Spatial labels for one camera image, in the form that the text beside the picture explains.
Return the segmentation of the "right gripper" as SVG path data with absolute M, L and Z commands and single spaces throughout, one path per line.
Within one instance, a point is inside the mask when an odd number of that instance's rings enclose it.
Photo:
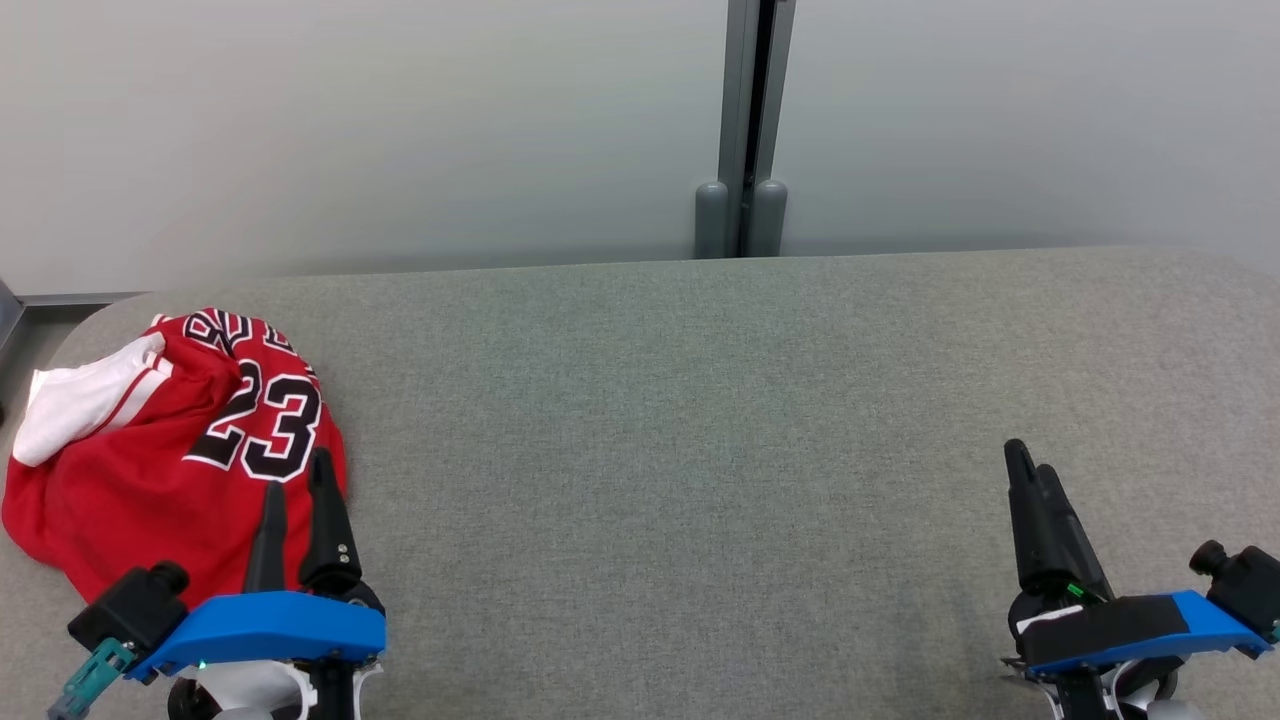
M 1041 691 L 1055 719 L 1147 719 L 1149 703 L 1169 700 L 1175 693 L 1181 667 L 1179 656 L 1102 666 L 1083 664 L 1057 675 L 1028 669 L 1018 630 L 1020 621 L 1108 603 L 1115 596 L 1055 468 L 1048 464 L 1037 468 L 1021 439 L 1009 439 L 1004 456 L 1021 588 L 1007 611 L 1009 630 L 1015 641 L 1015 655 L 1002 659 L 1012 673 L 1007 679 Z M 1044 593 L 1059 580 L 1061 565 L 1074 585 Z

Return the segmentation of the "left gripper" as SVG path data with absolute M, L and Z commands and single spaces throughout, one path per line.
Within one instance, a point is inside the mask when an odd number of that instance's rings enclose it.
M 300 584 L 310 592 L 352 592 L 362 568 L 333 456 L 316 448 L 307 479 L 310 541 Z M 244 592 L 285 588 L 285 492 L 269 480 L 259 529 L 244 574 Z M 385 671 L 383 655 L 348 660 L 198 659 L 165 662 L 174 678 L 168 696 L 170 719 L 361 719 L 367 682 Z

